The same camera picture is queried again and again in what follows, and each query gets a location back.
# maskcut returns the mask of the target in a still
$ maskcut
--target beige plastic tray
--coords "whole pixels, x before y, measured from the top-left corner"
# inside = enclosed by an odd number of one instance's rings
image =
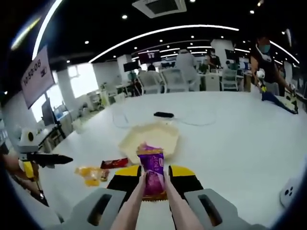
[[[163,148],[164,158],[167,158],[174,154],[178,138],[179,131],[176,127],[155,122],[133,127],[120,142],[119,149],[133,164],[140,164],[140,158],[136,154],[140,144],[146,142],[150,146]]]

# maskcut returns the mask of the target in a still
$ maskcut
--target black ceiling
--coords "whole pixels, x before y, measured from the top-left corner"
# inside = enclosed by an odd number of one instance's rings
[[[171,14],[154,19],[148,18],[131,4],[133,0],[63,0],[51,18],[40,44],[40,49],[48,45],[50,60],[60,67],[66,60],[70,64],[88,62],[96,55],[108,48],[129,38],[146,32],[179,25],[211,24],[238,28],[240,31],[230,31],[216,28],[189,28],[178,29],[153,34],[124,44],[100,57],[96,62],[113,59],[113,56],[131,54],[136,50],[147,49],[162,45],[159,49],[166,49],[169,43],[187,41],[180,44],[171,44],[171,48],[189,46],[191,35],[193,40],[212,40],[224,36],[232,40],[237,48],[248,49],[259,29],[269,32],[271,40],[278,43],[291,53],[295,51],[289,47],[286,36],[282,35],[291,24],[291,8],[287,3],[278,0],[265,0],[257,7],[259,0],[196,0],[191,3],[186,0],[187,12]],[[28,11],[29,16],[35,11]],[[46,11],[41,11],[42,18]],[[31,30],[22,45],[9,54],[6,62],[7,74],[2,77],[5,90],[15,92],[20,90],[19,81],[23,72],[31,62],[35,39],[42,20]],[[193,42],[193,45],[205,46],[210,42]],[[286,55],[278,52],[280,60]]]

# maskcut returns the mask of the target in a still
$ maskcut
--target face mask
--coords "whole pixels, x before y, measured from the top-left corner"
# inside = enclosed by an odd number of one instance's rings
[[[268,53],[270,48],[271,48],[271,45],[259,46],[259,50],[264,54]]]

